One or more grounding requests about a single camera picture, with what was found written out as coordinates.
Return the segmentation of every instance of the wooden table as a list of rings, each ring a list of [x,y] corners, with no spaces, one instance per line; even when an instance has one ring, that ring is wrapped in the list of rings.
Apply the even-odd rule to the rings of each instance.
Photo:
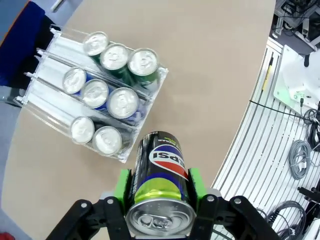
[[[174,134],[185,164],[209,187],[244,115],[257,80],[275,1],[84,0],[68,28],[104,31],[115,42],[154,49],[169,74],[138,139]],[[75,145],[22,109],[2,193],[4,211],[43,240],[74,201],[95,203],[126,164]],[[104,239],[104,234],[95,239]]]

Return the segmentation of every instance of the coiled cable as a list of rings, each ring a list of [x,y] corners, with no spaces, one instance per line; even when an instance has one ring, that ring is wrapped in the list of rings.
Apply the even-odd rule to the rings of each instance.
[[[310,154],[311,147],[308,142],[299,139],[292,143],[287,158],[294,180],[300,180],[308,173],[311,164]],[[305,166],[299,167],[301,163],[305,163]]]
[[[277,216],[281,216],[280,214],[281,210],[287,209],[287,208],[296,208],[300,212],[300,221],[295,224],[289,226],[289,223],[287,220],[285,220],[285,223],[287,225],[287,228],[280,230],[277,234],[282,240],[299,240],[301,239],[301,236],[303,234],[304,227],[306,225],[307,220],[307,214],[305,212],[305,209],[296,201],[284,201],[281,203],[273,212],[269,213],[267,216],[267,222],[272,226],[277,218]]]

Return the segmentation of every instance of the gray cable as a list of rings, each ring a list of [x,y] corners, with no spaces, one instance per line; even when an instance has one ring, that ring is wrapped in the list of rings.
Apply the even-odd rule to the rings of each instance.
[[[311,159],[311,147],[308,142],[303,140],[296,140],[292,143],[289,154],[288,161],[290,165],[291,175],[295,180],[302,179],[309,171]],[[300,163],[305,163],[305,168],[299,168]]]

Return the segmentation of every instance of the gray floor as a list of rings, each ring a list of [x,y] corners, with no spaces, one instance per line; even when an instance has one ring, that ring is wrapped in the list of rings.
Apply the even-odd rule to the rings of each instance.
[[[8,8],[15,8],[18,2],[26,0],[13,0],[8,4]],[[66,0],[56,13],[50,12],[51,6],[56,0],[33,0],[46,12],[46,15],[57,25],[64,26],[82,0]],[[6,9],[0,8],[0,15],[6,12]],[[16,126],[20,109],[5,103],[0,103],[0,203],[3,179],[5,173],[6,161],[11,144],[11,139]],[[0,209],[0,233],[8,232],[12,234],[16,240],[31,240],[3,211]]]

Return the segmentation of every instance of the can lid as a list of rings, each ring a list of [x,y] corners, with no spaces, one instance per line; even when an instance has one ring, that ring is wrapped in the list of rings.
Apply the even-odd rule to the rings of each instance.
[[[138,76],[153,74],[158,66],[158,56],[149,48],[139,48],[132,52],[128,63],[129,70]]]
[[[117,119],[132,116],[139,107],[139,97],[135,91],[127,87],[114,90],[108,99],[108,111]]]
[[[92,79],[85,83],[81,90],[82,101],[90,108],[102,106],[109,96],[108,85],[100,79]]]
[[[108,44],[108,36],[102,31],[96,31],[83,40],[83,50],[89,56],[95,56],[105,50]]]
[[[114,43],[109,45],[100,55],[100,63],[107,70],[118,70],[128,62],[129,51],[125,45]]]
[[[62,79],[62,87],[68,94],[75,94],[81,90],[86,83],[86,71],[80,67],[72,67],[65,73]]]
[[[94,122],[89,117],[79,116],[71,123],[70,133],[74,143],[86,144],[95,133]]]
[[[125,220],[136,235],[163,237],[189,233],[195,217],[194,209],[183,201],[153,198],[133,205]]]
[[[111,156],[121,149],[122,136],[113,126],[103,126],[95,132],[92,143],[99,152]]]

